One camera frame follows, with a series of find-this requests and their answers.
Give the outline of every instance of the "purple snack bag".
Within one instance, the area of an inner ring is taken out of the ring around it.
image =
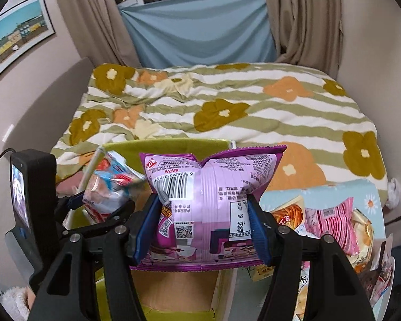
[[[238,148],[200,163],[192,154],[141,153],[163,207],[156,238],[136,269],[205,271],[262,264],[251,240],[247,193],[260,200],[286,148]]]

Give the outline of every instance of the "striped blanket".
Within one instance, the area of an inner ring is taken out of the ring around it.
[[[268,190],[367,178],[382,204],[386,199],[374,124],[332,78],[287,64],[97,67],[73,121],[52,149],[57,182],[81,170],[100,144],[159,137],[287,144]]]

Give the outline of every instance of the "headboard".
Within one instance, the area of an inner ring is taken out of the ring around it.
[[[91,61],[83,58],[55,80],[18,121],[4,148],[50,152],[86,93],[93,68]]]

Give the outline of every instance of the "framed picture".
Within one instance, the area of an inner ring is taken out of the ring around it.
[[[25,0],[0,15],[0,74],[29,49],[53,35],[44,0]]]

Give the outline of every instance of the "blue fabric hanging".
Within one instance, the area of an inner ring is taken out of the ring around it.
[[[144,67],[276,60],[265,0],[164,0],[120,11]]]

